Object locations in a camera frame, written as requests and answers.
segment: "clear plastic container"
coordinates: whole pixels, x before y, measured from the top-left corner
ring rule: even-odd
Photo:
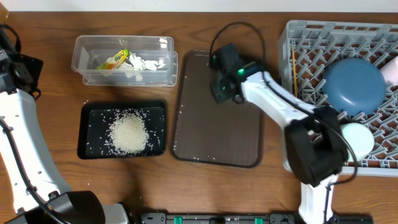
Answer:
[[[143,60],[163,60],[158,70],[96,70],[96,67],[128,49]],[[175,86],[178,54],[171,37],[131,35],[81,35],[77,38],[72,70],[83,75],[86,85]]]

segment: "blue bowl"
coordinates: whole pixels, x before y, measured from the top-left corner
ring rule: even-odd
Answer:
[[[327,102],[334,109],[351,116],[360,112],[373,114],[386,97],[386,82],[378,68],[358,58],[347,58],[332,64],[323,75],[322,87]]]

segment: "dish rack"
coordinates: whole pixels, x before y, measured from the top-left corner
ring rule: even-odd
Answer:
[[[279,39],[279,81],[293,92],[292,47],[295,48],[298,98],[327,105],[322,92],[325,68],[343,58],[361,58],[381,68],[398,56],[398,25],[352,22],[289,21]],[[357,122],[373,133],[373,150],[358,161],[358,175],[398,177],[398,86],[388,85],[374,114],[338,115],[341,123]],[[284,167],[290,170],[287,158]],[[345,164],[342,174],[352,174]]]

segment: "wooden table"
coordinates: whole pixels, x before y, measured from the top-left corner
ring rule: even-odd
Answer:
[[[282,167],[277,125],[266,119],[264,158],[254,169],[178,161],[169,147],[157,157],[81,160],[76,154],[80,110],[87,100],[149,100],[167,102],[167,133],[176,112],[178,85],[173,88],[85,86],[71,70],[79,35],[165,35],[175,41],[180,71],[184,55],[207,50],[228,22],[248,21],[267,40],[270,72],[277,76],[277,41],[292,19],[396,23],[398,14],[325,13],[149,13],[149,12],[12,12],[9,24],[19,33],[22,53],[40,58],[44,68],[37,101],[39,123],[53,159],[73,190],[91,190],[102,203],[126,202],[137,211],[152,208],[184,213],[269,213],[297,211],[300,182]],[[235,41],[243,51],[258,52],[254,32],[233,28],[221,44]],[[15,217],[4,164],[0,163],[0,222]],[[358,177],[337,186],[333,209],[340,213],[370,213],[376,223],[398,220],[398,179]]]

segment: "yellow wrapper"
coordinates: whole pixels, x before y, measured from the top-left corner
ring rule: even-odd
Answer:
[[[119,51],[110,60],[106,61],[104,64],[97,67],[98,70],[114,70],[117,69],[129,56],[129,50],[124,49]]]

